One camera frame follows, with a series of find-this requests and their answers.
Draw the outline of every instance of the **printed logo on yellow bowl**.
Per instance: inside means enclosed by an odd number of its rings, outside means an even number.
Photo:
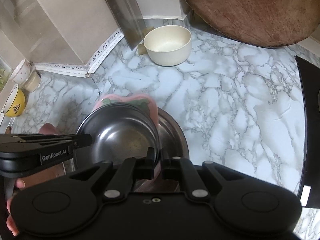
[[[4,115],[16,117],[21,115],[25,108],[25,96],[20,88],[15,88],[4,105]]]

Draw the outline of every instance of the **cream-colored pot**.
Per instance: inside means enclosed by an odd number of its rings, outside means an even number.
[[[191,53],[191,32],[182,26],[166,25],[149,32],[143,44],[156,64],[175,66]]]

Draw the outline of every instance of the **countertop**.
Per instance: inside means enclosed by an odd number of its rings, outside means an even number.
[[[192,53],[175,67],[155,65],[122,39],[93,81],[42,73],[12,132],[38,132],[50,122],[61,133],[73,133],[100,95],[142,92],[181,126],[194,164],[212,160],[297,194],[305,122],[294,56],[317,66],[320,59],[299,45],[264,49],[191,31]],[[320,212],[304,208],[295,233],[318,239]]]

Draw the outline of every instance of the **white sticker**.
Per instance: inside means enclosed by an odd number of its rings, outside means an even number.
[[[305,207],[308,203],[308,198],[310,194],[311,187],[304,185],[302,189],[302,194],[300,198],[301,206]]]

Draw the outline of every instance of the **metal rivet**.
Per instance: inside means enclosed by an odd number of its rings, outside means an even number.
[[[155,197],[155,198],[152,199],[152,202],[155,202],[155,203],[158,203],[158,202],[160,202],[160,201],[161,201],[161,199],[160,199],[160,198],[157,198],[157,197]]]
[[[142,202],[145,203],[145,204],[151,204],[152,203],[152,201],[150,199],[144,199],[144,200],[142,200]]]
[[[204,189],[195,189],[193,192],[192,192],[192,195],[194,197],[206,197],[208,195],[208,192]]]
[[[115,189],[110,189],[110,190],[107,190],[105,191],[104,195],[107,197],[107,198],[116,198],[116,197],[119,197],[120,196],[120,192],[115,190]]]

